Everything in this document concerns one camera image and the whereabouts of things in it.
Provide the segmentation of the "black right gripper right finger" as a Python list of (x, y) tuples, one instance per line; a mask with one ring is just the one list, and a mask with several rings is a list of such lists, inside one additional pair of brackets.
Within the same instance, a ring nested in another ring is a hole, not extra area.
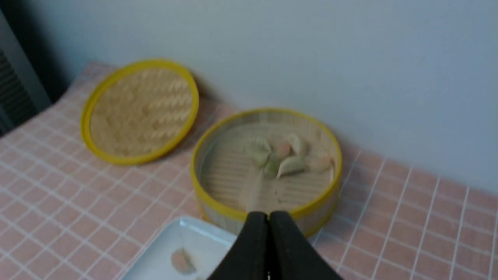
[(271, 280), (342, 280), (313, 248), (288, 212), (269, 215), (273, 251), (269, 257)]

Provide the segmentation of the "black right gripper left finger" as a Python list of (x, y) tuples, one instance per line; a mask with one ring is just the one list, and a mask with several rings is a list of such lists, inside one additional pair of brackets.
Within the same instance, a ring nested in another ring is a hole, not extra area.
[(266, 280), (267, 215), (250, 212), (228, 253), (208, 280)]

